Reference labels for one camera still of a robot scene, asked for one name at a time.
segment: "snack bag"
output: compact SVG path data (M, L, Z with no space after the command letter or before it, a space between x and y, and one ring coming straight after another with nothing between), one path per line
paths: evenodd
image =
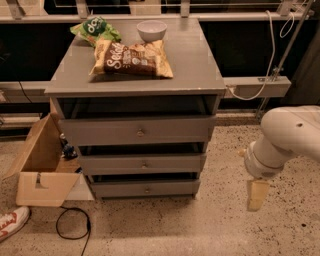
M172 78L162 40L125 46L100 38L91 74L122 73Z
M95 17L73 26L70 28L70 31L88 41L93 47L96 46L96 41L100 37L116 42L121 41L120 33L101 17Z

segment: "shoe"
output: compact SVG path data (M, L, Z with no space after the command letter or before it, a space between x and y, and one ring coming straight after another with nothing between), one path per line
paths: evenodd
M27 222L29 216L30 210L26 206L0 216L0 242L18 232Z

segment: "gray cabinet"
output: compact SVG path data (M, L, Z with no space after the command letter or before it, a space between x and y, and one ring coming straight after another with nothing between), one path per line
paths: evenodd
M198 192L225 87L198 21L164 21L173 79L90 77L93 49L74 40L46 90L98 198ZM136 42L138 22L113 21L123 43Z

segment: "cardboard box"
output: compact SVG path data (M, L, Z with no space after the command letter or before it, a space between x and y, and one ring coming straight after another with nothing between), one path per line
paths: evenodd
M65 200L94 200L77 158L61 157L60 131L49 114L36 122L4 176L19 173L17 205L59 207Z

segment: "green snack bag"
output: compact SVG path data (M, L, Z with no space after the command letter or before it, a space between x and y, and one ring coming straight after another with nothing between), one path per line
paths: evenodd
M95 17L73 26L70 28L70 31L88 41L93 47L96 46L96 41L100 37L116 42L121 41L119 31L114 29L111 24L101 17Z

